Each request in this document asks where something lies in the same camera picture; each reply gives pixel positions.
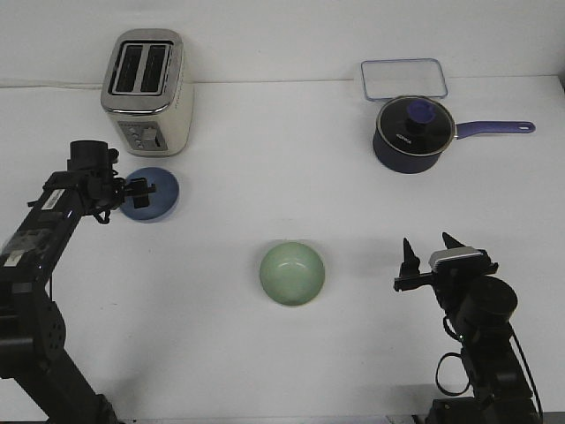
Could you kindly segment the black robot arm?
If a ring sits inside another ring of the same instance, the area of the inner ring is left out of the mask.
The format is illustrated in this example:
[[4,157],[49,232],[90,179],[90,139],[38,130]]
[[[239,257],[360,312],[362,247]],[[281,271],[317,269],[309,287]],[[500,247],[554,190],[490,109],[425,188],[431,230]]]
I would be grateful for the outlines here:
[[466,246],[447,233],[444,249],[433,253],[430,270],[408,240],[395,278],[397,292],[428,285],[444,311],[442,325],[461,348],[470,397],[443,389],[427,414],[427,423],[541,423],[544,420],[531,370],[510,324],[516,292],[495,277],[498,270],[487,251]]
[[145,178],[126,182],[112,170],[55,172],[1,252],[1,376],[50,423],[118,421],[66,352],[64,318],[46,285],[83,216],[108,223],[125,198],[144,208],[155,190]]

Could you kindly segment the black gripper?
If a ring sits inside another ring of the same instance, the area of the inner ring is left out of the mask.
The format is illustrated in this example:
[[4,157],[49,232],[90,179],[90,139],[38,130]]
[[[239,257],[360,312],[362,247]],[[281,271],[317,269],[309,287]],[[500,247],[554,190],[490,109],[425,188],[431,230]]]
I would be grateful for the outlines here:
[[[90,178],[87,182],[87,211],[112,211],[120,207],[127,193],[155,193],[155,184],[149,185],[145,178],[132,178],[126,184],[124,178]],[[146,208],[150,204],[147,194],[132,196],[134,208]]]
[[[447,232],[441,234],[444,246],[450,249],[466,247],[465,244],[458,241]],[[471,277],[495,274],[499,268],[498,263],[492,263],[486,268],[479,270],[458,268],[450,269],[445,272],[421,273],[419,271],[420,259],[415,255],[411,243],[407,238],[403,239],[403,262],[399,270],[399,277],[394,281],[393,288],[396,292],[406,292],[416,290],[419,287],[429,285],[435,290],[447,290],[451,288],[455,282]]]

